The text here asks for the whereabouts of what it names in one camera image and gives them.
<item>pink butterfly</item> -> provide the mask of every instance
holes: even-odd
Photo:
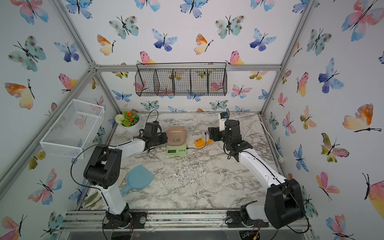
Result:
[[[285,135],[289,137],[290,132],[292,134],[296,133],[296,129],[292,126],[293,119],[291,121],[291,114],[288,112],[288,114],[285,116],[285,119],[283,119],[283,126],[285,127]]]
[[[328,174],[325,172],[322,172],[321,175],[316,176],[317,183],[320,185],[320,188],[327,194],[328,201],[332,198],[329,196],[329,192],[332,193],[340,193],[340,189],[338,187],[335,187],[334,185],[328,186]]]
[[[280,93],[280,97],[277,99],[277,101],[279,102],[279,105],[282,105],[283,108],[284,108],[284,103],[288,100],[288,97],[285,97],[283,99],[283,93]]]
[[[62,186],[62,180],[59,179],[56,180],[56,172],[55,169],[52,169],[51,172],[48,175],[46,184],[44,184],[41,180],[41,183],[38,183],[40,185],[43,185],[43,188],[37,190],[36,192],[33,192],[28,199],[32,199],[34,202],[38,202],[41,198],[41,202],[43,204],[50,204],[53,201],[52,193],[54,193],[54,190],[58,190]]]
[[[6,216],[3,218],[2,223],[3,223],[3,228],[5,229],[13,229],[9,233],[5,234],[4,236],[0,237],[0,240],[17,240],[19,236],[21,237],[21,230],[22,230],[22,223],[26,216],[22,216],[22,220],[20,224],[15,223],[12,218]]]
[[[248,93],[249,91],[252,90],[252,88],[243,88],[244,85],[241,86],[241,88],[239,88],[237,85],[234,85],[233,88],[232,88],[232,91],[234,91],[231,96],[234,98],[236,97],[237,95],[240,96],[240,98],[245,98],[247,95],[245,93]]]
[[[39,7],[43,4],[42,0],[11,0],[11,3],[15,6],[22,5],[20,15],[27,23],[34,25],[34,17],[39,17],[41,20],[48,22],[48,13]]]

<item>teal butterfly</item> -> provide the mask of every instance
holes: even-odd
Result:
[[[221,39],[224,39],[227,36],[227,33],[229,31],[229,34],[231,32],[233,35],[237,36],[240,33],[241,25],[239,23],[242,23],[244,21],[244,16],[238,16],[232,19],[231,16],[229,18],[225,17],[228,22],[225,22],[224,20],[217,20],[215,22],[216,27],[218,27],[217,33],[221,37]]]
[[[13,51],[8,55],[8,59],[14,61],[15,63],[21,63],[22,67],[27,70],[32,70],[34,72],[37,71],[36,63],[38,63],[37,59],[45,60],[45,53],[43,49],[39,46],[36,46],[36,38],[34,36],[29,36],[25,40],[25,48],[17,41],[20,46],[16,46],[20,48],[22,51]]]

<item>white marble surface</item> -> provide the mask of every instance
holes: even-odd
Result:
[[[156,119],[156,113],[149,121]],[[147,118],[148,113],[139,114]],[[240,121],[244,137],[255,121],[256,113],[230,113],[230,118]],[[158,121],[166,131],[170,126],[182,126],[187,130],[187,146],[195,147],[194,140],[202,136],[208,127],[218,126],[218,113],[160,113]],[[111,145],[121,144],[138,135],[126,132],[119,125]],[[257,153],[276,169],[264,131],[256,124],[246,140]],[[154,174],[152,183],[143,190],[131,189],[124,199],[131,209],[193,209],[236,208],[264,197],[260,183],[242,164],[219,150],[216,142],[203,149],[188,149],[184,157],[167,157],[166,146],[159,146],[150,153],[142,152],[121,161],[121,168],[130,171],[143,165]],[[120,189],[126,186],[124,180]]]

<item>digital kitchen scale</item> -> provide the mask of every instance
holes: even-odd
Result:
[[[167,131],[166,155],[185,156],[187,154],[187,130],[183,127],[170,127]]]

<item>orange butterfly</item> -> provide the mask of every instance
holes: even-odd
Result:
[[[372,122],[373,116],[373,104],[366,104],[359,107],[358,112],[355,113],[356,117],[345,116],[343,126],[348,129],[356,130],[354,132],[360,131],[370,131],[375,130],[381,132],[381,128],[370,128],[369,125]]]
[[[305,106],[304,115],[300,115],[300,120],[304,122],[304,129],[308,129],[308,126],[316,127],[316,123],[314,123],[310,118],[310,110],[308,109],[307,105]]]
[[[115,44],[115,40],[113,40],[113,43],[111,44],[108,40],[106,40],[103,36],[100,34],[97,35],[97,41],[100,43],[101,46],[103,46],[100,49],[100,52],[104,53],[105,56],[108,56],[110,53],[113,53],[113,46]]]
[[[203,37],[203,35],[201,35],[199,33],[198,36],[196,37],[196,42],[197,42],[198,47],[195,47],[194,51],[196,52],[196,55],[200,55],[200,54],[204,53],[207,50],[207,48],[213,42],[213,40],[211,40],[208,43],[205,40],[205,38]]]
[[[300,95],[303,96],[303,97],[307,93],[305,88],[307,87],[308,77],[309,77],[309,74],[308,73],[304,73],[304,75],[301,77],[300,81],[299,81],[299,78],[296,78],[296,80],[297,80],[297,91],[296,91],[296,93],[299,92]]]
[[[9,94],[20,99],[20,107],[31,109],[33,107],[33,100],[35,96],[32,93],[31,86],[29,85],[30,80],[28,79],[28,88],[24,85],[15,83],[4,83],[5,89]]]

